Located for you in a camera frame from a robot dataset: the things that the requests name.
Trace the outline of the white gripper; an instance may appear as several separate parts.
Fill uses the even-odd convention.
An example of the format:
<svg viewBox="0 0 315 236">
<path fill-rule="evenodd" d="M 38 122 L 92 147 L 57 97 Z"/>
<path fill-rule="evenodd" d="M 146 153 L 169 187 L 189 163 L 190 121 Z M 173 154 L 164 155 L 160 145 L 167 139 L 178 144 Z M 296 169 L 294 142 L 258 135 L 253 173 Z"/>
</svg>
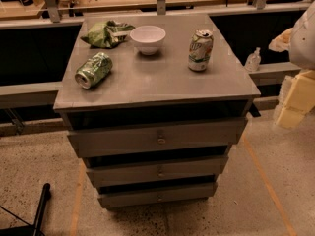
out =
<svg viewBox="0 0 315 236">
<path fill-rule="evenodd" d="M 291 130 L 315 107 L 315 71 L 302 70 L 285 76 L 274 112 L 274 125 Z"/>
</svg>

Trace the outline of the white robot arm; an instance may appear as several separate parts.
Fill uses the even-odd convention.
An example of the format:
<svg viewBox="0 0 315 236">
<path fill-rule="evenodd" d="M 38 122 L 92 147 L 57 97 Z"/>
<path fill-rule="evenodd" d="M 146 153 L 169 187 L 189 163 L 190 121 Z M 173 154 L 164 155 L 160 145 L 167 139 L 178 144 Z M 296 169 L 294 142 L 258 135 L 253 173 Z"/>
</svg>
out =
<svg viewBox="0 0 315 236">
<path fill-rule="evenodd" d="M 315 2 L 293 28 L 271 41 L 269 49 L 287 50 L 290 62 L 301 69 L 295 77 L 285 77 L 274 114 L 275 125 L 290 130 L 315 107 Z"/>
</svg>

